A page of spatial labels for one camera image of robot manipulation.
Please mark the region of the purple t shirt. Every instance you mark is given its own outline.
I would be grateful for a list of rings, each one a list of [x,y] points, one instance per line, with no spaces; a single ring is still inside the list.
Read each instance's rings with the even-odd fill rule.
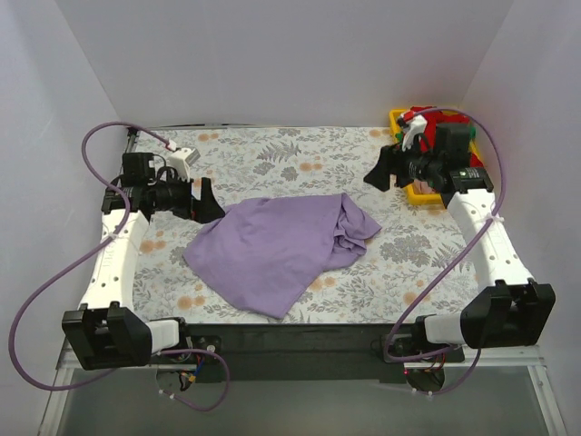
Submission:
[[[322,273],[363,256],[380,230],[345,193],[253,198],[205,225],[183,259],[234,308],[281,319]]]

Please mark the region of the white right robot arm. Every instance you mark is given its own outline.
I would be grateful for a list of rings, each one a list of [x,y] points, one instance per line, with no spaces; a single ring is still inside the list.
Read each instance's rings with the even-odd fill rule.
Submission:
[[[532,346],[541,336],[556,302],[551,285],[536,281],[514,249],[499,207],[503,196],[483,167],[470,164],[470,128],[438,124],[432,149],[426,136],[381,148],[365,183],[386,192],[391,185],[414,181],[440,195],[467,244],[459,255],[471,258],[478,275],[478,295],[461,311],[419,316],[406,335],[394,326],[383,340],[388,362],[431,361],[457,346],[472,349]]]

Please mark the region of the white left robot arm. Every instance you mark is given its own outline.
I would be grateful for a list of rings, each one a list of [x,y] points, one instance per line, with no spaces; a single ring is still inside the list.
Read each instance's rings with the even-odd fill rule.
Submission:
[[[144,366],[158,353],[171,362],[186,362],[193,351],[182,318],[145,322],[133,311],[133,279],[141,245],[155,213],[170,212],[184,220],[210,223],[225,211],[209,178],[201,193],[192,193],[195,149],[179,148],[154,167],[152,153],[126,153],[122,172],[107,188],[102,204],[104,247],[96,256],[88,288],[78,309],[62,319],[65,337],[86,370]]]

